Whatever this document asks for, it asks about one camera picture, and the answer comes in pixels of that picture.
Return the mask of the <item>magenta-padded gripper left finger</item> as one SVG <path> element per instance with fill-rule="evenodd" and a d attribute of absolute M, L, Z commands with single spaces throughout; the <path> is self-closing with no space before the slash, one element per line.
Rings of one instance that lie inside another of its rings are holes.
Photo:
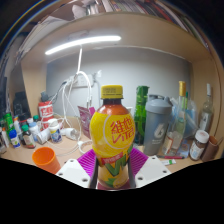
<path fill-rule="evenodd" d="M 89 150 L 78 159 L 69 159 L 56 175 L 80 187 L 95 189 L 98 161 L 94 151 Z"/>

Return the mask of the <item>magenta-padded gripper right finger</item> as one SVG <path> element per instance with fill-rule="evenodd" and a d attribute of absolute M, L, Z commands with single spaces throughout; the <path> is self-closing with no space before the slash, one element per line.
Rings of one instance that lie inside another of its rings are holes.
<path fill-rule="evenodd" d="M 133 148 L 128 159 L 129 184 L 140 188 L 171 174 L 157 156 L 147 156 Z"/>

